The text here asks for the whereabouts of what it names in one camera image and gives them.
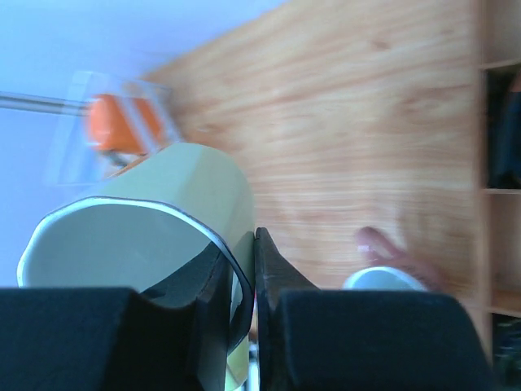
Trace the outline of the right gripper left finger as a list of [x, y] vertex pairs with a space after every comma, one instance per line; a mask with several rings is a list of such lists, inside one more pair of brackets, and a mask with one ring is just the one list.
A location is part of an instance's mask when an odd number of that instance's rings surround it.
[[1, 292], [4, 390], [222, 390], [228, 261], [210, 244], [143, 293]]

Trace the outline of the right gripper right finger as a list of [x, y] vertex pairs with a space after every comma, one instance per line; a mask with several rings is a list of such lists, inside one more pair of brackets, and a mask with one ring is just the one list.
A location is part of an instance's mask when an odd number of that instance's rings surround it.
[[464, 307], [443, 293], [321, 290], [254, 240], [263, 390], [492, 390]]

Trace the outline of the orange mug black handle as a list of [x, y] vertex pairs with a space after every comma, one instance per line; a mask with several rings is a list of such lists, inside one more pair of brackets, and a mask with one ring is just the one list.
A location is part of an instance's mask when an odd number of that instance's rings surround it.
[[[144, 122], [145, 130], [151, 132], [152, 139], [160, 148], [169, 142], [165, 127], [150, 101], [132, 98], [138, 118]], [[124, 114], [121, 97], [113, 94], [99, 94], [89, 105], [86, 118], [86, 135], [100, 152], [120, 152], [132, 155], [147, 154], [138, 141], [137, 127], [129, 115]]]

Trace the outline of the small pink mug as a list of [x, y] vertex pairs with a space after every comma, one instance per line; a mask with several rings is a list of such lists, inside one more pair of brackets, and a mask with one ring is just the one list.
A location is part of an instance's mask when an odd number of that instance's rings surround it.
[[358, 252], [368, 266], [349, 276], [346, 290], [444, 291], [440, 270], [398, 248], [384, 233], [365, 226], [355, 234]]

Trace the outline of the wooden compartment tray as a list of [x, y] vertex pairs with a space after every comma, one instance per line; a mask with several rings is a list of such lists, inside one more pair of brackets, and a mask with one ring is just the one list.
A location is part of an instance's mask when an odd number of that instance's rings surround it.
[[520, 3], [481, 1], [479, 306], [500, 390], [520, 388]]

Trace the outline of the light green mug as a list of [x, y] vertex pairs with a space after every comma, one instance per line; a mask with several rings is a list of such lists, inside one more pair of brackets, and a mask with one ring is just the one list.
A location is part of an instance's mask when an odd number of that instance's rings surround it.
[[247, 379], [254, 297], [252, 189], [234, 159], [176, 143], [47, 214], [16, 271], [22, 288], [158, 284], [215, 245], [230, 263], [230, 345], [225, 388]]

